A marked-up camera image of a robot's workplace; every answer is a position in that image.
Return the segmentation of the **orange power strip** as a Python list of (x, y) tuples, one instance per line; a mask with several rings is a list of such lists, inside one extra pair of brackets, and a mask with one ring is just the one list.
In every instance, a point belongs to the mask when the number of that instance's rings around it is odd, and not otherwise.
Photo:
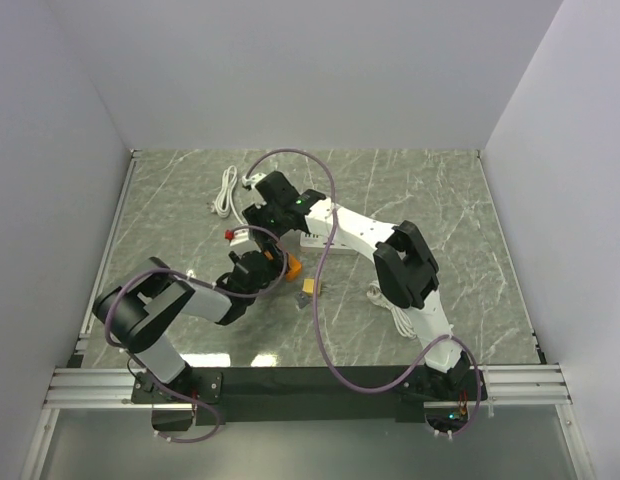
[(263, 251), (263, 255), (266, 258), (264, 279), (269, 283), (291, 282), (301, 274), (302, 265), (294, 255), (280, 250)]

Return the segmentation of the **grey plug adapter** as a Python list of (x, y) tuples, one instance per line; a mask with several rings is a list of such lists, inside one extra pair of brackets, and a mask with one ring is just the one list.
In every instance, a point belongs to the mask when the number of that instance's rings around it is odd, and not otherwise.
[(308, 306), (312, 302), (312, 299), (305, 292), (298, 292), (295, 295), (295, 302), (296, 302), (296, 307), (299, 310), (301, 310), (305, 308), (306, 306)]

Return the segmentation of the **black cube power adapter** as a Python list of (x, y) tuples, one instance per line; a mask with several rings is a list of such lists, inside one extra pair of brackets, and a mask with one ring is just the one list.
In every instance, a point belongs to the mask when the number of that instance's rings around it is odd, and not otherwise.
[(282, 261), (284, 252), (279, 248), (279, 241), (267, 233), (257, 231), (254, 234), (255, 242), (264, 255), (271, 261)]

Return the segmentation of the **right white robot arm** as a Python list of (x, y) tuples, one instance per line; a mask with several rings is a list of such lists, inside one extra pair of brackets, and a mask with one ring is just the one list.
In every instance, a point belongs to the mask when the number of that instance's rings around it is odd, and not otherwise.
[(299, 192), (279, 171), (247, 176), (242, 185), (256, 196), (243, 212), (250, 225), (276, 236), (293, 230), (324, 236), (327, 247), (343, 244), (374, 265), (379, 294), (407, 318), (422, 345), (415, 365), (394, 386), (414, 386), (435, 401), (481, 396), (481, 373), (453, 334), (438, 263), (414, 223), (379, 222), (339, 205), (333, 193)]

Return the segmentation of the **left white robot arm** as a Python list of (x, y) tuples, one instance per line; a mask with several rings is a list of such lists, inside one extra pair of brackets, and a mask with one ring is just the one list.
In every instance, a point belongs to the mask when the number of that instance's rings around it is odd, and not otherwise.
[(197, 390), (192, 367), (166, 335), (176, 317), (187, 314), (227, 326), (288, 270), (287, 255), (272, 249), (231, 252), (229, 257), (232, 270), (213, 285), (151, 257), (111, 283), (93, 302), (92, 313), (109, 328), (106, 339), (141, 360), (155, 377), (154, 389), (166, 401), (191, 397)]

